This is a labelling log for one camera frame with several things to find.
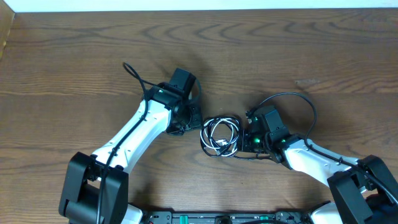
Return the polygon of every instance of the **white wall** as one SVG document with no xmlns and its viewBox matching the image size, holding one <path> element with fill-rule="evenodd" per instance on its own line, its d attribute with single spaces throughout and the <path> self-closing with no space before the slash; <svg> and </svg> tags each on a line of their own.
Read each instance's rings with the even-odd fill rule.
<svg viewBox="0 0 398 224">
<path fill-rule="evenodd" d="M 15 12 L 398 7 L 398 0 L 5 0 Z"/>
</svg>

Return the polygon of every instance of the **cable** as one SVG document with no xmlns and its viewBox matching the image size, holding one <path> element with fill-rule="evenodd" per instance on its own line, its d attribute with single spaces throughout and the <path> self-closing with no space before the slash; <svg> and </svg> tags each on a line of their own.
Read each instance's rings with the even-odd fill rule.
<svg viewBox="0 0 398 224">
<path fill-rule="evenodd" d="M 112 158 L 120 148 L 120 146 L 123 144 L 123 142 L 130 136 L 130 134 L 141 124 L 143 120 L 145 120 L 145 117 L 147 116 L 148 113 L 148 98 L 147 98 L 147 90 L 145 88 L 144 83 L 154 85 L 150 82 L 147 82 L 143 80 L 138 73 L 126 62 L 123 62 L 123 68 L 134 78 L 138 79 L 139 83 L 141 84 L 142 91 L 144 92 L 144 100 L 145 100 L 145 110 L 144 114 L 139 118 L 137 123 L 123 136 L 123 138 L 120 139 L 120 141 L 115 145 L 114 148 L 112 148 L 111 154 L 108 157 L 108 160 L 106 161 L 106 164 L 103 169 L 103 175 L 101 177 L 101 184 L 99 185 L 99 195 L 98 195 L 98 204 L 97 204 L 97 217 L 96 217 L 96 223 L 100 224 L 101 223 L 101 207 L 102 207 L 102 200 L 103 200 L 103 194 L 104 194 L 104 187 L 105 187 L 105 181 L 106 177 L 108 175 L 108 169 L 109 165 L 112 161 Z"/>
<path fill-rule="evenodd" d="M 310 135 L 313 127 L 315 126 L 315 124 L 317 123 L 317 118 L 318 118 L 318 113 L 317 113 L 317 109 L 315 108 L 314 104 L 311 102 L 310 99 L 308 99 L 306 96 L 304 96 L 303 94 L 300 93 L 294 93 L 294 92 L 283 92 L 283 93 L 277 93 L 275 95 L 272 95 L 268 98 L 266 98 L 265 100 L 263 100 L 258 106 L 256 106 L 255 108 L 253 108 L 252 110 L 249 111 L 248 116 L 251 116 L 256 110 L 259 109 L 259 107 L 264 104 L 265 102 L 269 101 L 270 99 L 276 97 L 276 96 L 281 96 L 281 95 L 296 95 L 301 97 L 302 99 L 304 99 L 312 108 L 313 111 L 313 121 L 312 124 L 310 126 L 310 128 L 308 129 L 307 133 L 305 134 L 304 137 L 304 144 L 311 149 L 313 152 L 321 155 L 321 156 L 325 156 L 328 159 L 331 159 L 335 162 L 339 162 L 341 164 L 344 164 L 346 166 L 350 166 L 353 170 L 359 172 L 360 174 L 364 175 L 365 177 L 367 177 L 370 181 L 372 181 L 374 184 L 376 184 L 379 188 L 383 189 L 383 191 L 385 191 L 385 193 L 387 193 L 391 199 L 393 199 L 393 201 L 398 205 L 398 197 L 396 195 L 394 195 L 392 193 L 392 191 L 386 186 L 384 185 L 378 178 L 372 176 L 371 174 L 367 173 L 366 171 L 362 170 L 361 168 L 359 168 L 358 166 L 351 164 L 349 162 L 344 161 L 344 159 L 342 157 L 340 158 L 335 158 L 333 156 L 330 156 L 328 154 L 325 154 L 323 152 L 320 152 L 318 150 L 316 150 L 312 145 L 309 145 L 308 143 L 308 136 Z"/>
<path fill-rule="evenodd" d="M 143 80 L 143 79 L 138 75 L 138 73 L 131 67 L 131 65 L 129 65 L 128 63 L 123 62 L 123 68 L 124 68 L 125 71 L 127 71 L 131 76 L 133 76 L 134 78 L 138 79 L 138 81 L 139 81 L 140 83 L 141 83 L 141 81 L 142 81 L 143 83 L 146 83 L 146 84 L 148 84 L 148 85 L 156 85 L 156 84 L 153 84 L 153 83 L 148 82 L 148 81 L 146 81 L 146 80 Z"/>
<path fill-rule="evenodd" d="M 229 140 L 220 139 L 215 140 L 213 135 L 215 133 L 215 129 L 219 124 L 225 124 L 229 130 L 231 130 L 231 137 Z M 210 157 L 233 157 L 235 159 L 241 160 L 262 160 L 262 159 L 270 159 L 270 157 L 259 157 L 260 153 L 256 154 L 255 158 L 247 158 L 247 157 L 239 157 L 236 154 L 238 153 L 238 139 L 243 136 L 241 133 L 241 122 L 239 119 L 231 117 L 231 116 L 217 116 L 214 118 L 208 118 L 205 120 L 204 125 L 200 131 L 200 145 L 207 156 Z M 212 149 L 215 151 L 215 154 L 209 153 L 206 148 Z"/>
<path fill-rule="evenodd" d="M 287 224 L 286 222 L 282 222 L 279 220 L 256 220 L 256 221 L 244 222 L 241 224 L 260 224 L 260 223 Z"/>
</svg>

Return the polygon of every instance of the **wooden table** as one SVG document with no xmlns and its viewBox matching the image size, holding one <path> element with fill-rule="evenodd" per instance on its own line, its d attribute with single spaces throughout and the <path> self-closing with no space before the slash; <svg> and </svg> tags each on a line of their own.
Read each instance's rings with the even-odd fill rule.
<svg viewBox="0 0 398 224">
<path fill-rule="evenodd" d="M 1 223 L 66 223 L 68 161 L 91 154 L 135 113 L 150 82 L 191 71 L 203 115 L 244 116 L 270 94 L 316 104 L 310 136 L 347 156 L 381 157 L 398 178 L 398 9 L 18 14 L 0 62 Z M 312 119 L 273 103 L 291 131 Z M 129 201 L 179 210 L 310 208 L 331 194 L 271 161 L 212 159 L 199 132 L 161 134 L 129 178 Z"/>
</svg>

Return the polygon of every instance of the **wooden surface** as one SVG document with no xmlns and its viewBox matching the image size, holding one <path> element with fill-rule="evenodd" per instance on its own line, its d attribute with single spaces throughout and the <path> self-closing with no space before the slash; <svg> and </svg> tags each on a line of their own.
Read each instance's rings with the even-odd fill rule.
<svg viewBox="0 0 398 224">
<path fill-rule="evenodd" d="M 14 19 L 14 11 L 8 5 L 0 0 L 0 60 L 2 58 L 3 49 L 6 46 L 6 40 Z"/>
<path fill-rule="evenodd" d="M 203 87 L 204 116 L 238 114 L 280 91 L 318 108 L 311 138 L 346 156 L 380 156 L 398 178 L 398 9 L 18 14 L 0 63 L 0 220 L 66 223 L 67 163 L 111 139 L 141 88 L 176 67 Z M 292 131 L 310 108 L 275 100 Z M 309 208 L 329 190 L 270 161 L 212 159 L 198 131 L 161 134 L 129 178 L 144 208 L 266 211 Z"/>
</svg>

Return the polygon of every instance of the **black cable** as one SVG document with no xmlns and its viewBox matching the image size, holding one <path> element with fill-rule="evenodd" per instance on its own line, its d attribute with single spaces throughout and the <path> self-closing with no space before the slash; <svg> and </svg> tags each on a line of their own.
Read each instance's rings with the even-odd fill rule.
<svg viewBox="0 0 398 224">
<path fill-rule="evenodd" d="M 261 155 L 261 153 L 256 153 L 256 156 L 254 158 L 239 157 L 239 156 L 232 156 L 232 158 L 246 160 L 246 161 L 256 161 L 256 160 L 263 160 L 263 159 L 272 160 L 270 155 L 268 155 L 266 157 L 259 157 L 260 155 Z"/>
<path fill-rule="evenodd" d="M 143 79 L 138 75 L 138 73 L 131 67 L 131 65 L 129 65 L 128 63 L 123 62 L 123 68 L 124 68 L 125 71 L 127 71 L 131 76 L 133 76 L 134 78 L 138 79 L 138 81 L 139 81 L 140 83 L 141 83 L 140 80 L 142 80 L 143 83 L 146 83 L 146 84 L 148 84 L 148 85 L 156 85 L 156 84 L 153 84 L 153 83 L 148 82 L 148 81 L 146 81 L 146 80 L 143 80 Z"/>
<path fill-rule="evenodd" d="M 258 106 L 256 106 L 255 108 L 253 108 L 252 110 L 249 111 L 248 116 L 252 115 L 256 110 L 259 109 L 259 107 L 264 104 L 265 102 L 269 101 L 270 99 L 276 97 L 276 96 L 281 96 L 281 95 L 296 95 L 301 97 L 302 99 L 304 99 L 312 108 L 313 111 L 313 121 L 312 124 L 310 126 L 310 128 L 308 129 L 307 133 L 305 134 L 304 137 L 304 144 L 311 149 L 313 152 L 321 155 L 321 156 L 325 156 L 328 159 L 331 159 L 333 161 L 339 162 L 341 164 L 344 164 L 346 166 L 350 166 L 353 170 L 359 172 L 360 174 L 364 175 L 365 177 L 367 177 L 370 181 L 372 181 L 374 184 L 376 184 L 380 189 L 383 189 L 383 191 L 385 191 L 385 193 L 387 193 L 392 199 L 393 201 L 398 205 L 398 197 L 396 195 L 394 195 L 392 193 L 392 191 L 386 186 L 384 185 L 378 178 L 372 176 L 371 174 L 367 173 L 366 171 L 362 170 L 361 168 L 359 168 L 358 166 L 351 164 L 349 162 L 344 161 L 344 159 L 342 157 L 340 158 L 335 158 L 333 156 L 330 156 L 328 154 L 325 154 L 323 152 L 320 152 L 318 150 L 316 150 L 312 145 L 310 145 L 308 143 L 308 136 L 310 135 L 313 127 L 315 126 L 315 124 L 317 123 L 317 118 L 318 118 L 318 113 L 317 113 L 317 109 L 315 108 L 314 104 L 311 102 L 310 99 L 308 99 L 306 96 L 304 96 L 303 94 L 300 93 L 294 93 L 294 92 L 283 92 L 283 93 L 277 93 L 275 95 L 272 95 L 268 98 L 266 98 L 265 100 L 263 100 Z"/>
<path fill-rule="evenodd" d="M 138 79 L 139 83 L 141 84 L 142 91 L 144 92 L 144 100 L 145 100 L 145 110 L 144 114 L 139 118 L 137 123 L 123 136 L 123 138 L 120 139 L 120 141 L 115 145 L 115 147 L 112 148 L 111 154 L 108 157 L 108 160 L 106 161 L 106 164 L 103 169 L 103 175 L 101 177 L 101 184 L 99 185 L 99 195 L 98 195 L 98 204 L 97 204 L 97 217 L 96 217 L 96 223 L 100 224 L 101 223 L 101 207 L 102 207 L 102 201 L 103 201 L 103 194 L 104 194 L 104 187 L 105 187 L 105 180 L 108 175 L 108 168 L 109 165 L 112 161 L 112 158 L 120 148 L 120 146 L 123 144 L 123 142 L 130 136 L 130 134 L 141 124 L 143 120 L 145 120 L 145 117 L 147 116 L 148 113 L 148 101 L 149 99 L 147 98 L 147 90 L 145 88 L 144 83 L 154 85 L 150 82 L 147 82 L 143 80 L 138 73 L 126 62 L 123 62 L 123 68 L 130 73 L 134 78 Z"/>
<path fill-rule="evenodd" d="M 241 224 L 260 224 L 260 223 L 287 224 L 286 222 L 282 222 L 279 220 L 256 220 L 256 221 L 244 222 Z"/>
</svg>

